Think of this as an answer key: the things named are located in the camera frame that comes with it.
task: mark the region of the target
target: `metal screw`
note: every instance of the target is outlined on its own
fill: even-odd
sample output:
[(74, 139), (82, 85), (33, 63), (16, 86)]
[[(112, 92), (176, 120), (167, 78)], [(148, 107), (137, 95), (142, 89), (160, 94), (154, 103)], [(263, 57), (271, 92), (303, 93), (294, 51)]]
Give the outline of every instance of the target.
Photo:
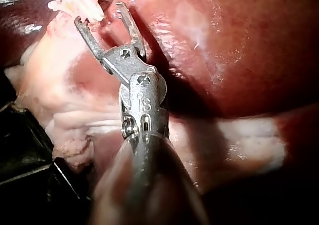
[(139, 86), (145, 87), (150, 83), (150, 78), (147, 75), (141, 75), (138, 77)]
[(123, 49), (123, 50), (121, 51), (120, 56), (121, 56), (123, 59), (126, 59), (126, 58), (128, 58), (128, 57), (130, 56), (130, 54), (131, 54), (131, 52), (130, 52), (129, 49)]
[(133, 134), (136, 131), (134, 121), (131, 118), (126, 119), (122, 123), (122, 137), (126, 139), (129, 137), (131, 134)]

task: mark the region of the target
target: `white fibrous tissue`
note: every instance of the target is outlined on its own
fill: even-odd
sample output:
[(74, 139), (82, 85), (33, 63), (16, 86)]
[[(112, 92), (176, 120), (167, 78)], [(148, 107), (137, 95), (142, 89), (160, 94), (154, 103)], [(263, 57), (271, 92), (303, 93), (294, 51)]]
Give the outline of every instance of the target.
[(103, 10), (98, 4), (98, 0), (55, 0), (48, 4), (53, 11), (62, 11), (71, 17), (81, 17), (82, 21), (88, 19), (90, 23), (102, 21)]

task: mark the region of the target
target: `black plastic component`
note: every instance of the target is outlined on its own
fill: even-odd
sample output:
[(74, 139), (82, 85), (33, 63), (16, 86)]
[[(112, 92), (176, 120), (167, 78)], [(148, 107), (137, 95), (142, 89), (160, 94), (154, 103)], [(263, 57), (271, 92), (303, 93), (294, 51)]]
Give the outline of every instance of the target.
[(15, 99), (15, 89), (4, 74), (4, 71), (0, 70), (0, 108), (2, 108), (7, 102), (14, 101)]
[[(1, 103), (15, 98), (7, 86), (1, 87)], [(0, 224), (86, 223), (87, 180), (72, 173), (62, 158), (53, 162), (52, 150), (29, 110), (14, 102), (0, 107)]]

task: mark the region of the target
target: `metal grasper jaw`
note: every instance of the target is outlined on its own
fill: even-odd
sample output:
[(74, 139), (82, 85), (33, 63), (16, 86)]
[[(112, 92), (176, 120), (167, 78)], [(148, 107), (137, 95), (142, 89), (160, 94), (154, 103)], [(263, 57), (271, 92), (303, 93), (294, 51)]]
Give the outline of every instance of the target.
[(147, 91), (156, 91), (156, 96), (158, 97), (156, 100), (158, 100), (159, 105), (163, 103), (166, 97), (167, 85), (165, 79), (157, 72), (156, 68), (145, 63), (146, 51), (143, 39), (129, 10), (123, 2), (116, 2), (116, 6), (116, 12), (119, 14), (119, 18), (131, 37), (131, 41), (128, 44), (113, 47), (105, 51), (98, 45), (86, 22), (81, 22), (81, 18), (77, 17), (74, 24), (94, 57), (108, 73), (115, 75), (121, 82), (119, 100), (121, 113), (125, 115), (129, 110), (130, 113), (134, 113), (132, 111), (132, 107), (134, 107), (132, 101), (134, 101), (135, 104), (146, 102), (146, 98), (141, 97), (142, 92), (139, 93), (139, 99), (137, 101), (133, 100), (132, 93), (134, 93), (136, 89), (140, 89), (140, 87), (135, 87), (135, 84), (130, 82), (131, 77), (135, 73), (142, 73), (141, 76), (148, 79), (149, 77), (146, 74), (154, 74), (156, 78), (155, 84), (152, 84), (153, 87), (148, 86), (146, 88)]

